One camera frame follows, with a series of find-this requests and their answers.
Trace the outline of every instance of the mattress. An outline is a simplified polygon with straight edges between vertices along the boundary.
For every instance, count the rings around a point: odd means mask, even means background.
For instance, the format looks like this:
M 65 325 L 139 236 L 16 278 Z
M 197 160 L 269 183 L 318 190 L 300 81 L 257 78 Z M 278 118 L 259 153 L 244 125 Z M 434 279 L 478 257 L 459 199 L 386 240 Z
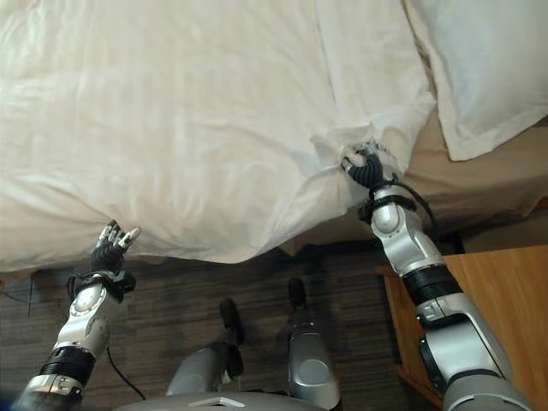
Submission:
M 425 70 L 433 89 L 428 61 Z M 503 224 L 527 216 L 548 198 L 548 122 L 518 134 L 492 152 L 453 162 L 434 109 L 420 131 L 404 181 L 429 203 L 442 233 L 479 224 Z M 282 248 L 371 240 L 374 234 L 358 218 L 358 207 L 287 241 Z
M 311 142 L 408 167 L 433 107 L 402 5 L 0 0 L 0 271 L 137 255 L 232 263 L 364 197 Z

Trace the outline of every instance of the robot finger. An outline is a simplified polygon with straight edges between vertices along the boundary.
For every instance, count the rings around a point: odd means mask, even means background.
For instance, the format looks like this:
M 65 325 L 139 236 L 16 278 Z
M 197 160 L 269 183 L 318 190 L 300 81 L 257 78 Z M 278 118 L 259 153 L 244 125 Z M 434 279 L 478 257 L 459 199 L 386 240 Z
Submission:
M 139 237 L 139 235 L 140 227 L 135 227 L 118 242 L 118 246 L 121 247 L 124 251 L 128 250 L 128 248 L 135 242 L 135 240 L 137 240 L 137 237 Z
M 118 223 L 116 220 L 110 220 L 108 224 L 106 224 L 103 228 L 103 231 L 101 231 L 101 234 L 99 235 L 99 239 L 97 241 L 97 245 L 95 247 L 101 246 L 105 241 L 108 241 L 110 232 L 112 231 L 112 228 L 117 226 Z
M 115 225 L 112 226 L 112 230 L 110 231 L 109 238 L 108 238 L 108 242 L 110 242 L 112 244 L 115 243 L 115 239 L 118 236 L 118 232 L 121 231 L 120 226 L 118 225 L 118 223 L 116 221 L 114 223 L 115 223 Z
M 126 233 L 120 229 L 118 234 L 116 234 L 116 237 L 112 240 L 112 244 L 117 244 L 125 235 Z

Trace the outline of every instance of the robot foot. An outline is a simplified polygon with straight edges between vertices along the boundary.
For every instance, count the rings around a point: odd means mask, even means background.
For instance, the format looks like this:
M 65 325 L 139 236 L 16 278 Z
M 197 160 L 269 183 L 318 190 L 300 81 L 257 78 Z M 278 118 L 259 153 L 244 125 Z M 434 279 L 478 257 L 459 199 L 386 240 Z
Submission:
M 288 282 L 289 302 L 293 307 L 293 311 L 299 308 L 305 308 L 307 305 L 307 290 L 305 284 L 298 277 L 289 279 Z
M 298 277 L 293 277 L 288 282 L 289 302 L 293 312 L 289 316 L 289 322 L 297 327 L 312 323 L 310 313 L 307 309 L 307 290 L 305 284 Z
M 219 312 L 224 324 L 224 341 L 228 350 L 226 372 L 230 379 L 234 379 L 243 374 L 243 359 L 238 346 L 245 341 L 245 331 L 238 308 L 230 298 L 221 300 Z

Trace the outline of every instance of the robot leg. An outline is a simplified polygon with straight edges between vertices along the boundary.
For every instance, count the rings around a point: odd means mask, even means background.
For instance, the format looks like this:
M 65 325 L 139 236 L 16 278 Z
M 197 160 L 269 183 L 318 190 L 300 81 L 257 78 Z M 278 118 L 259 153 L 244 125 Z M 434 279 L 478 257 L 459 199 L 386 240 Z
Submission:
M 182 361 L 171 380 L 167 396 L 217 391 L 223 377 L 231 380 L 243 373 L 243 361 L 238 349 L 244 339 L 240 315 L 231 299 L 222 300 L 219 308 L 224 333 Z
M 327 347 L 315 330 L 306 306 L 304 284 L 289 281 L 293 330 L 289 339 L 289 390 L 291 396 L 323 409 L 333 409 L 340 401 L 338 381 Z

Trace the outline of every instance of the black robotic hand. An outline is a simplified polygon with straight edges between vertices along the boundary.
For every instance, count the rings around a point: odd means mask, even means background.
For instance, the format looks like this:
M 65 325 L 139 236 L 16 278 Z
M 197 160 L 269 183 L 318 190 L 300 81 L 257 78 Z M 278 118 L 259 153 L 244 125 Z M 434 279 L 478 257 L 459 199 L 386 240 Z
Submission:
M 110 220 L 101 232 L 97 245 L 92 252 L 90 267 L 92 271 L 120 270 L 123 264 L 123 255 L 128 251 L 139 234 L 139 227 L 130 230 L 126 234 L 122 231 L 116 220 Z

